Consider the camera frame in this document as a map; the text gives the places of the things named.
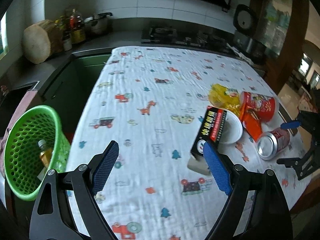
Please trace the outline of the red cap oil bottle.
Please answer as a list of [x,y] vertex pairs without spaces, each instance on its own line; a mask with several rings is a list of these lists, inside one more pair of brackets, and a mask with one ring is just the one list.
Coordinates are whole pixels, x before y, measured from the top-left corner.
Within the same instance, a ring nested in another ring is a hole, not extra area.
[[74,8],[69,18],[72,44],[82,43],[85,40],[85,24],[82,15]]

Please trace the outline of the black kitchen sink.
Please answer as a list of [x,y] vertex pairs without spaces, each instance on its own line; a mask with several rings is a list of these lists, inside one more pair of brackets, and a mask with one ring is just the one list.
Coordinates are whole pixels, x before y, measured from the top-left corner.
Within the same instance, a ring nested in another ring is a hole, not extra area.
[[30,90],[35,90],[39,81],[30,82],[25,85],[13,88],[8,92],[8,94],[1,101],[1,137],[3,136],[9,121],[11,120],[16,108],[18,107],[20,101]]

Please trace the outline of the pink dish towel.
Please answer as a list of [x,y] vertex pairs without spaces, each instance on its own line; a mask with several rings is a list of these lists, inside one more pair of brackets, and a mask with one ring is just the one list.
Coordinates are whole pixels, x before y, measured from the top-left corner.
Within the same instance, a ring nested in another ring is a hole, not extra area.
[[1,175],[5,178],[4,173],[4,151],[9,133],[15,122],[27,110],[34,106],[40,105],[42,99],[39,96],[39,91],[30,89],[23,94],[18,101],[19,96],[11,96],[12,100],[7,101],[5,107],[1,107]]

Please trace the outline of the black cigarette box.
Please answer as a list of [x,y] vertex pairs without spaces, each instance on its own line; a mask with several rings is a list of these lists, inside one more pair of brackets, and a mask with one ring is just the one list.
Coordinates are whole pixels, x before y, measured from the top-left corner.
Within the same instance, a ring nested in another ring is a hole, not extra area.
[[204,159],[204,144],[211,141],[215,147],[219,145],[225,125],[227,111],[213,106],[207,106],[201,121],[200,129],[190,150],[187,168],[202,175],[209,175],[210,170]]

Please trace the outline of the red aluminium drink can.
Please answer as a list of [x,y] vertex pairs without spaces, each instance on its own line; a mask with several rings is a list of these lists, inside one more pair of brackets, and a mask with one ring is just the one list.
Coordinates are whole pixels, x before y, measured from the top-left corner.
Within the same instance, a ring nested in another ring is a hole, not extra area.
[[278,127],[260,135],[256,143],[257,153],[261,159],[270,160],[284,150],[289,142],[289,131]]

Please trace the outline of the green perforated plastic basket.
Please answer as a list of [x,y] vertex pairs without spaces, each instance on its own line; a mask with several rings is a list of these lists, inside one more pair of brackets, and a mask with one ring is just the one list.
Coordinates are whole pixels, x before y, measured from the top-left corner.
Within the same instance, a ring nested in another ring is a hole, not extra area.
[[35,200],[42,184],[37,177],[44,168],[38,146],[42,139],[52,149],[48,168],[64,172],[71,145],[62,131],[59,115],[46,105],[35,106],[22,114],[5,144],[5,177],[12,192],[23,201]]

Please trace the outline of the round black wall clock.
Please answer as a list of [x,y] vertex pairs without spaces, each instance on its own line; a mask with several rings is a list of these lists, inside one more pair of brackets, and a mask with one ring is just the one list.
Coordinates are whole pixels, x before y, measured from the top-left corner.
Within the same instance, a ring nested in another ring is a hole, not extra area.
[[250,7],[239,4],[235,10],[233,25],[238,32],[253,36],[258,25],[258,18]]

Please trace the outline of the round wooden chopping block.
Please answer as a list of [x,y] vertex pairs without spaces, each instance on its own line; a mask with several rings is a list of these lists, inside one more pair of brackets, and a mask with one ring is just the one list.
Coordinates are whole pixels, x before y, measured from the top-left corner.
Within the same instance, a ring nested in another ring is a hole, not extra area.
[[32,63],[43,63],[63,51],[62,31],[52,20],[42,20],[25,28],[22,36],[24,56]]

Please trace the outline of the red paper cup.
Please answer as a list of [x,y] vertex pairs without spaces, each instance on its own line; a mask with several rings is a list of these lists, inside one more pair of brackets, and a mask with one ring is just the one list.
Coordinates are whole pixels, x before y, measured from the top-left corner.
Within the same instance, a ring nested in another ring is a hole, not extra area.
[[240,103],[245,103],[249,108],[253,109],[262,122],[270,122],[279,111],[279,102],[274,96],[242,92],[240,94]]

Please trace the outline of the orange snack wrapper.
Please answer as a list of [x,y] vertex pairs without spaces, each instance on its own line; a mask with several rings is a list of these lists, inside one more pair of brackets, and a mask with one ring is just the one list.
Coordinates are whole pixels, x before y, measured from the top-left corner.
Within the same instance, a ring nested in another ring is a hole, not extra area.
[[247,103],[243,103],[240,108],[239,119],[242,126],[247,133],[252,137],[254,142],[257,142],[259,137],[262,135],[261,121],[256,115],[253,108],[249,107]]

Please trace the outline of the yellow plastic snack bag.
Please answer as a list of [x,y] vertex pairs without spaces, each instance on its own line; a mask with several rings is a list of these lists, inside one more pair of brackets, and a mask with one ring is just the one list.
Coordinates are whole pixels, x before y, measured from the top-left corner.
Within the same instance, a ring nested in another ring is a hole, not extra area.
[[224,87],[218,83],[213,84],[208,93],[210,103],[217,107],[231,111],[236,116],[240,115],[240,99],[236,89]]

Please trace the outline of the dark sauce bottle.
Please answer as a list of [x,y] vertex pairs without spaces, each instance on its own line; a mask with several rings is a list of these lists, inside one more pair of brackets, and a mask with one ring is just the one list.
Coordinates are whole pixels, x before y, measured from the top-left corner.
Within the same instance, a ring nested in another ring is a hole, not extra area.
[[65,16],[60,17],[60,27],[62,30],[63,48],[65,51],[72,49],[71,32]]

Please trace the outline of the black gas stove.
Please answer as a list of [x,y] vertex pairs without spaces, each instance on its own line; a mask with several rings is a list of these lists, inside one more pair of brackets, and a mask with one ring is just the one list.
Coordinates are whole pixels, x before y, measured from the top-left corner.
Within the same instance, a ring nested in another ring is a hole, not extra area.
[[142,43],[149,44],[170,44],[218,50],[227,46],[224,38],[213,34],[198,32],[180,31],[169,27],[150,27],[144,29],[141,36]]

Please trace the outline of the green cabinet door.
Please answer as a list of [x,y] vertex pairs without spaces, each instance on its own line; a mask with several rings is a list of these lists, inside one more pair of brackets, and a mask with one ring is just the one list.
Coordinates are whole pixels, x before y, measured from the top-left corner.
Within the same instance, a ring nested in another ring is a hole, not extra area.
[[43,103],[58,113],[71,142],[91,91],[110,54],[73,58],[43,93]]

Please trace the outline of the white patterned tablecloth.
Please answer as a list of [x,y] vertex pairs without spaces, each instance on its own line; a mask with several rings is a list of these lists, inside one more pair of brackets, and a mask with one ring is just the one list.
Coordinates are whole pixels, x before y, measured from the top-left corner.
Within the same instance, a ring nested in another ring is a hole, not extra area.
[[212,176],[187,167],[212,85],[274,91],[246,62],[201,51],[118,47],[84,107],[68,170],[110,141],[119,157],[95,201],[117,239],[204,239],[227,196]]

